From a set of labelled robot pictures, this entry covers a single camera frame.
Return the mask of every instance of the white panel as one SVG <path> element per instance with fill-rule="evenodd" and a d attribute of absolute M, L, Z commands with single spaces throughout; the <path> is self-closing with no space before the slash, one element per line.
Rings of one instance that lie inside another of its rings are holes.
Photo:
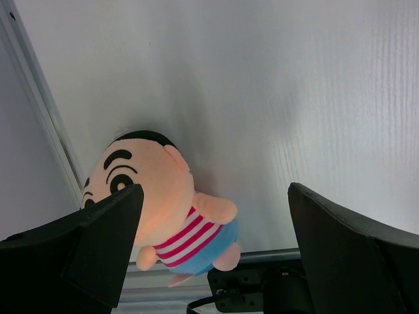
<path fill-rule="evenodd" d="M 0 241 L 75 208 L 0 23 Z"/>
<path fill-rule="evenodd" d="M 419 232 L 418 1 L 16 5 L 84 176 L 151 128 L 237 203 L 245 251 L 297 245 L 291 181 Z"/>

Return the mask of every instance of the doll ear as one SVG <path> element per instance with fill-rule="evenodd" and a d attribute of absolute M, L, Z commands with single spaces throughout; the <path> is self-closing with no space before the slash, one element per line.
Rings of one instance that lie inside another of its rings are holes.
<path fill-rule="evenodd" d="M 164 149 L 166 152 L 169 153 L 169 155 L 176 161 L 177 165 L 185 171 L 189 171 L 189 166 L 186 163 L 185 159 L 183 159 L 181 153 L 173 146 L 171 145 L 165 145 Z"/>

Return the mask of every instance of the red and white striped shirt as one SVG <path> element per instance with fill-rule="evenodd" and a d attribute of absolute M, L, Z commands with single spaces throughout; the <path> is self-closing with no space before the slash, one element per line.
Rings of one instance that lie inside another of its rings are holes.
<path fill-rule="evenodd" d="M 198 254 L 222 227 L 210 222 L 192 207 L 180 231 L 154 247 L 157 256 L 167 267 L 177 267 Z"/>

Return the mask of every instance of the black plastic part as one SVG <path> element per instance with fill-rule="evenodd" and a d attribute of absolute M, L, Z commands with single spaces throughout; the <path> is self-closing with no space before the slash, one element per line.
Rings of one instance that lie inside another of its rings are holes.
<path fill-rule="evenodd" d="M 264 314 L 314 314 L 308 283 L 297 271 L 272 271 L 263 285 Z"/>
<path fill-rule="evenodd" d="M 295 280 L 282 280 L 282 274 L 288 273 L 296 275 Z M 310 293 L 307 284 L 301 284 L 305 281 L 304 270 L 301 260 L 284 260 L 278 262 L 262 262 L 252 264 L 239 264 L 232 271 L 211 270 L 208 273 L 208 282 L 211 287 L 212 294 L 228 293 L 230 297 L 226 300 L 217 301 L 215 303 L 218 311 L 221 313 L 245 313 L 245 312 L 262 312 L 264 310 L 274 309 L 273 300 L 278 303 L 281 298 L 287 298 L 288 290 L 292 290 L 296 296 L 292 300 L 283 300 L 286 305 L 284 309 L 292 309 L 296 312 L 267 312 L 267 313 L 305 313 L 307 309 L 306 301 L 310 301 Z M 264 300 L 272 301 L 268 305 L 264 305 Z M 303 300 L 303 304 L 298 304 L 299 300 Z"/>
<path fill-rule="evenodd" d="M 339 206 L 301 184 L 288 190 L 317 314 L 419 313 L 419 236 Z"/>
<path fill-rule="evenodd" d="M 143 190 L 0 242 L 0 313 L 110 313 L 118 305 Z"/>

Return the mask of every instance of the cartoon character plush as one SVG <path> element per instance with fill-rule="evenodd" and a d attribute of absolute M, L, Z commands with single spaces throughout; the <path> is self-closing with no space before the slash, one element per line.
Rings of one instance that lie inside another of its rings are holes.
<path fill-rule="evenodd" d="M 212 268 L 228 271 L 240 259 L 236 206 L 196 192 L 188 164 L 162 134 L 134 131 L 112 142 L 91 170 L 82 207 L 139 183 L 144 202 L 134 245 L 137 266 L 158 259 L 176 274 L 169 287 Z"/>

